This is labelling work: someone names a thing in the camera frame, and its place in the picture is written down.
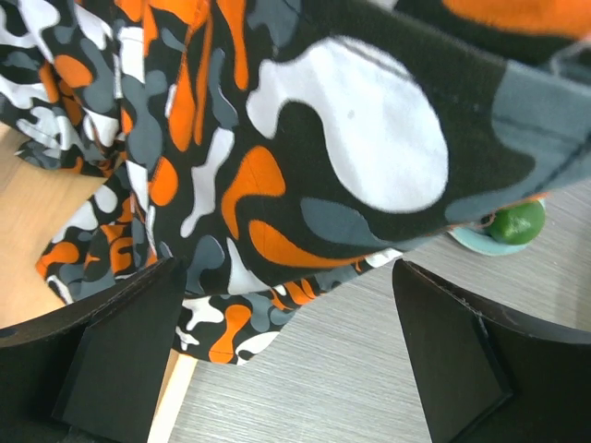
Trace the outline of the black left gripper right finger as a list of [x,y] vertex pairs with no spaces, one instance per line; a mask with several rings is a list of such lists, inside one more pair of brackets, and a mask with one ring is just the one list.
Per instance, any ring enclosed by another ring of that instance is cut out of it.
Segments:
[[402,259],[392,287],[432,441],[589,441],[589,332]]

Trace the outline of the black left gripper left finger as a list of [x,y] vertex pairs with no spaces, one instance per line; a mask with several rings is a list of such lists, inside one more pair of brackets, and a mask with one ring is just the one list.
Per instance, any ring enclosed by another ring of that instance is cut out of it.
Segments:
[[2,441],[147,441],[185,282],[177,260],[161,260],[3,328]]

